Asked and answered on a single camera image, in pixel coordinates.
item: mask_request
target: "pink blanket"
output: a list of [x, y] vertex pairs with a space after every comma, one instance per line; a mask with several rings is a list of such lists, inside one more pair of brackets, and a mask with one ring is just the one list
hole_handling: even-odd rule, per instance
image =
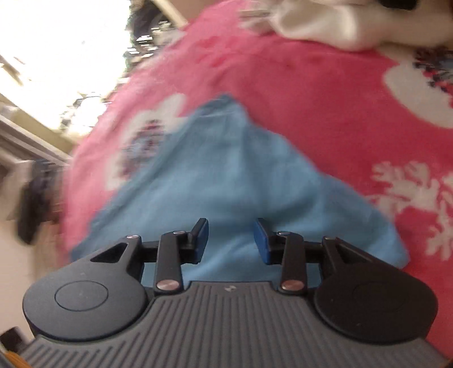
[[[347, 53], [258, 36], [238, 27], [240, 1], [206, 10], [183, 37], [140, 68], [77, 148], [66, 177], [64, 245], [72, 249], [159, 134], [227, 92], [261, 126], [287, 137], [322, 171], [395, 220], [406, 271], [437, 294], [429, 341], [453, 355], [453, 110], [410, 53]], [[139, 138], [149, 148], [130, 152]]]

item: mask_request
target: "blue cloth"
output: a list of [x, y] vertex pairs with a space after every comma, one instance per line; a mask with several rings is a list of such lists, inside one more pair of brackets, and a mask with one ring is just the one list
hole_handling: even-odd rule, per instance
[[[395, 227], [341, 181], [319, 173], [280, 135], [253, 125], [244, 109], [222, 96], [197, 109], [101, 211], [72, 259], [127, 234], [158, 240], [173, 230], [209, 221], [209, 241], [198, 265], [183, 265], [190, 280], [273, 281], [253, 240], [253, 223], [297, 232], [308, 241], [338, 236], [398, 267], [408, 255]], [[142, 283], [151, 285], [154, 264]], [[316, 267], [308, 270], [317, 284]]]

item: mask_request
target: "gray gripper base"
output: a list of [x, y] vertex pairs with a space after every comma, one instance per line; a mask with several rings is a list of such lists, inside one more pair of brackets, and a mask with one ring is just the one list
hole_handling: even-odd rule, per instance
[[439, 368], [422, 339], [379, 346], [327, 327], [300, 297], [267, 282], [193, 282], [157, 298], [123, 333], [86, 344], [38, 337], [23, 352], [33, 368]]

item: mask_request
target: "silver bolt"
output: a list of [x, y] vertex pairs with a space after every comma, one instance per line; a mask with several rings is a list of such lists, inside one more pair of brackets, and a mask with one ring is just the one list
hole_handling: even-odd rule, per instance
[[156, 284], [157, 288], [164, 291], [173, 291], [179, 288], [179, 282], [176, 280], [161, 280]]
[[301, 280], [286, 280], [282, 282], [282, 289], [287, 291], [299, 291], [305, 284]]

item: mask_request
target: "white snowflake pattern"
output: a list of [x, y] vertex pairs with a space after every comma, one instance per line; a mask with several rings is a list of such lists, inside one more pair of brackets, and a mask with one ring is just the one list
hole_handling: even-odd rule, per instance
[[443, 261], [453, 252], [453, 173], [440, 181], [431, 178], [428, 165], [409, 162], [404, 167], [383, 162], [373, 167], [372, 178], [387, 183], [383, 194], [369, 199], [388, 217], [394, 219], [407, 207], [437, 214], [437, 226], [431, 226], [433, 236], [427, 239], [426, 255], [440, 252]]

